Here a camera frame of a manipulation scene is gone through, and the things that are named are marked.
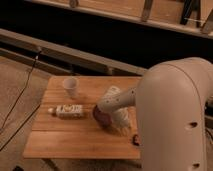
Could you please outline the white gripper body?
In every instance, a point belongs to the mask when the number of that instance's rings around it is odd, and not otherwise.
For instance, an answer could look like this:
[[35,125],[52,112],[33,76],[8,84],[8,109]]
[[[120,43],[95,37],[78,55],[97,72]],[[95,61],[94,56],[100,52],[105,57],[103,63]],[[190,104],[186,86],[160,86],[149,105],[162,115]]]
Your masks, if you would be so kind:
[[[120,92],[121,90],[119,87],[111,86],[107,90],[106,96],[111,97],[112,95],[118,94]],[[113,112],[111,114],[111,119],[117,128],[130,127],[129,112],[126,108],[121,108]]]

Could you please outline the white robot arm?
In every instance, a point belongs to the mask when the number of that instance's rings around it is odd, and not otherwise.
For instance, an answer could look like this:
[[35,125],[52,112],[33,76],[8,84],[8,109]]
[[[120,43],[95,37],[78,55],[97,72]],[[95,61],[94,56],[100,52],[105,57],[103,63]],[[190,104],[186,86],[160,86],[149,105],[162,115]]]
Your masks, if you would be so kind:
[[213,63],[191,57],[159,63],[138,84],[97,103],[108,114],[136,108],[142,171],[207,171],[205,105]]

